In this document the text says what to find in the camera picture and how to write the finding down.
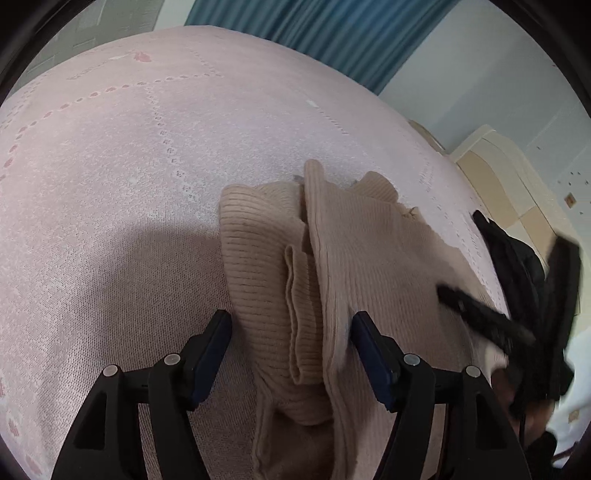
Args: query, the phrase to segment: wall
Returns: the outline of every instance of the wall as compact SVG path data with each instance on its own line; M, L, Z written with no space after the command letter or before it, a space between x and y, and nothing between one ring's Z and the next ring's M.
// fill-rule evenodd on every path
M591 421L591 329L569 343L566 358L574 366L574 380L568 393L560 400L548 430L558 440L556 452L564 452L580 440ZM562 466L565 460L557 464Z
M184 25L195 0L164 0L154 30Z
M488 0L460 1L380 98L425 126L448 151L489 124L523 150L561 199L566 195L558 178L571 163L591 159L591 119L568 81Z

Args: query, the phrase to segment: metal screw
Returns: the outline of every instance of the metal screw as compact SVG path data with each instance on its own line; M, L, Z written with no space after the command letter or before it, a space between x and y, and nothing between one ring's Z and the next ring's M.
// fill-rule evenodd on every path
M108 367L104 368L103 375L106 377L112 377L117 373L117 370L117 365L109 365Z
M480 368L475 367L474 365L468 365L466 367L466 373L473 378L478 378L480 376Z
M176 365L181 361L181 356L178 353L171 353L164 357L164 363L167 365Z
M415 366L421 363L421 359L414 353L407 353L406 355L404 355L404 363L407 365Z

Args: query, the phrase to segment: blue gripper pad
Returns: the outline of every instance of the blue gripper pad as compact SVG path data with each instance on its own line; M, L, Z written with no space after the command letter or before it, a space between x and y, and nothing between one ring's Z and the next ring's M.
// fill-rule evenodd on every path
M387 346L384 345L382 335L367 312L357 312L351 322L350 338L357 349L359 359L363 364L369 383L374 391L375 398L388 411L394 409L394 396L392 386L400 377L400 370L393 370L384 358L387 354Z
M191 395L193 406L203 402L211 392L213 381L232 338L232 317L225 310L218 310L205 331L198 336L203 350L194 370L194 387Z

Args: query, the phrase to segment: blue curtain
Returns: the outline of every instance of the blue curtain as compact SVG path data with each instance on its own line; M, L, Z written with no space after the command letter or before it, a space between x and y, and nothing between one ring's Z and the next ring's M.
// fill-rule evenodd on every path
M266 38L380 93L459 0L196 0L186 25Z

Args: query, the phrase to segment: beige knit sweater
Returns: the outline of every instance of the beige knit sweater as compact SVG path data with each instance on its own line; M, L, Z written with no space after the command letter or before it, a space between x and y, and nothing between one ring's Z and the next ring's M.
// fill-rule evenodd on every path
M437 300L436 284L490 303L459 250L369 172L348 190L306 162L304 186L229 186L220 200L222 255L234 314L251 346L258 390L254 470L265 480L372 478L394 423L349 342L354 312L433 367L504 359ZM423 477L439 459L436 407Z

